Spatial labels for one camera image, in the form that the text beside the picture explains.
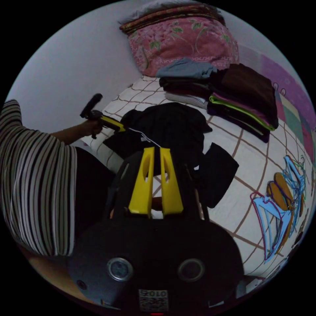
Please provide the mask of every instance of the person's hand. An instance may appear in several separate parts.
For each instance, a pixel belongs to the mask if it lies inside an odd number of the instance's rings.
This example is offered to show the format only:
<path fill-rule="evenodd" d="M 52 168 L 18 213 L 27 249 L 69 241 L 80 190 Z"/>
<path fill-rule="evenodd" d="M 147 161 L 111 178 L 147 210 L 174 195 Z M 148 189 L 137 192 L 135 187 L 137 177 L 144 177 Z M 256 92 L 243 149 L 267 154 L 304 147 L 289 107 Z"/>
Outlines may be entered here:
<path fill-rule="evenodd" d="M 102 123 L 99 121 L 87 120 L 80 124 L 80 130 L 83 136 L 90 136 L 92 134 L 98 135 L 102 131 Z"/>

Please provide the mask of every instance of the white wall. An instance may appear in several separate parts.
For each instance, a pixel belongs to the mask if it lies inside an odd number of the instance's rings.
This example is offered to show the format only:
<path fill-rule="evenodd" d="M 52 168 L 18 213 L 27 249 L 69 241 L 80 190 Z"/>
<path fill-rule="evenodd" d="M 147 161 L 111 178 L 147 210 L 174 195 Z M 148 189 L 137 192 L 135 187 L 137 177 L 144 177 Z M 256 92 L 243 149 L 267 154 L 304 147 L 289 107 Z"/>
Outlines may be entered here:
<path fill-rule="evenodd" d="M 103 94 L 98 106 L 103 109 L 140 78 L 117 19 L 144 2 L 123 1 L 89 12 L 37 50 L 7 97 L 19 101 L 26 127 L 51 133 L 78 124 L 95 93 Z"/>
<path fill-rule="evenodd" d="M 287 60 L 287 58 L 282 54 L 282 52 L 261 32 L 256 30 L 247 22 L 242 19 L 224 11 L 221 11 L 227 28 L 230 30 L 234 38 L 238 41 L 238 45 L 251 48 L 252 50 L 266 55 L 268 58 L 272 59 L 274 62 L 282 66 L 302 87 L 304 92 L 308 95 L 306 88 L 301 81 L 299 75 Z"/>

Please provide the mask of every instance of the checkered bedsheet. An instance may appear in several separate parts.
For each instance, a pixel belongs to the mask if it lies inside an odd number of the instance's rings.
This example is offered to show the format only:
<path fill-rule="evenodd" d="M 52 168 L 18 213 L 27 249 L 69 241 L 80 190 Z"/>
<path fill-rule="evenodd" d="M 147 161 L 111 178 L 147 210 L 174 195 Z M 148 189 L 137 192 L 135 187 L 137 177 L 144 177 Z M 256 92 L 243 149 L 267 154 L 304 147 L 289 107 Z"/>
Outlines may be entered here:
<path fill-rule="evenodd" d="M 214 209 L 208 210 L 210 219 L 233 236 L 240 249 L 245 274 L 257 277 L 268 277 L 289 254 L 307 209 L 309 209 L 308 216 L 311 214 L 313 201 L 314 175 L 312 171 L 315 164 L 315 140 L 306 120 L 291 103 L 279 93 L 276 99 L 279 127 L 271 133 L 268 144 L 240 127 L 222 118 L 210 116 L 203 109 L 196 108 L 204 114 L 208 124 L 213 128 L 211 133 L 205 134 L 204 153 L 214 142 L 230 153 L 240 165 L 223 199 Z M 143 77 L 110 102 L 103 112 L 120 120 L 132 109 L 142 111 L 149 106 L 167 102 L 169 101 L 165 98 L 158 79 Z M 96 140 L 91 137 L 85 137 L 82 140 L 94 152 L 97 152 L 98 158 L 109 169 L 117 172 L 122 159 L 103 144 L 103 141 L 112 133 L 104 129 Z M 279 254 L 264 264 L 263 240 L 258 218 L 250 201 L 250 194 L 252 192 L 266 193 L 268 181 L 273 180 L 275 172 L 280 172 L 285 168 L 285 155 L 289 155 L 295 161 L 301 162 L 301 157 L 305 160 L 307 191 L 305 207 L 298 222 L 297 231 L 288 239 Z M 153 186 L 153 196 L 161 196 L 160 177 L 155 177 Z M 273 220 L 275 219 L 271 219 L 270 222 L 271 227 L 276 226 Z"/>

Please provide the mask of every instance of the black pants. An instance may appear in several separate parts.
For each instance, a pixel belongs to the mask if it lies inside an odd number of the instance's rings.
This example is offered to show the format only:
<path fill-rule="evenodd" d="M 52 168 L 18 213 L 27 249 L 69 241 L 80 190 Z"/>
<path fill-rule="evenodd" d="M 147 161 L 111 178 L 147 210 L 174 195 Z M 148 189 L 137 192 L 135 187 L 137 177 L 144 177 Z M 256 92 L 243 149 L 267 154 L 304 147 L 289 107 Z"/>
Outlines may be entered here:
<path fill-rule="evenodd" d="M 75 238 L 101 221 L 105 212 L 108 187 L 115 174 L 82 148 L 77 151 L 75 200 Z"/>

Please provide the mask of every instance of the striped shirt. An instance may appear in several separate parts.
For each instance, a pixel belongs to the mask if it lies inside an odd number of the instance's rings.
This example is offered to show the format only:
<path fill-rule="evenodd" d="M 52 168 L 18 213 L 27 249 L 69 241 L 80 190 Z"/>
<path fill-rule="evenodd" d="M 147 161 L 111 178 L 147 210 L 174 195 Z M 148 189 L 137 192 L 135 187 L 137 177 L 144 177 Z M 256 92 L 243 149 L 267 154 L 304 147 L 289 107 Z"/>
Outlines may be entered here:
<path fill-rule="evenodd" d="M 77 154 L 54 136 L 22 125 L 17 101 L 0 112 L 0 210 L 20 244 L 43 256 L 74 246 Z"/>

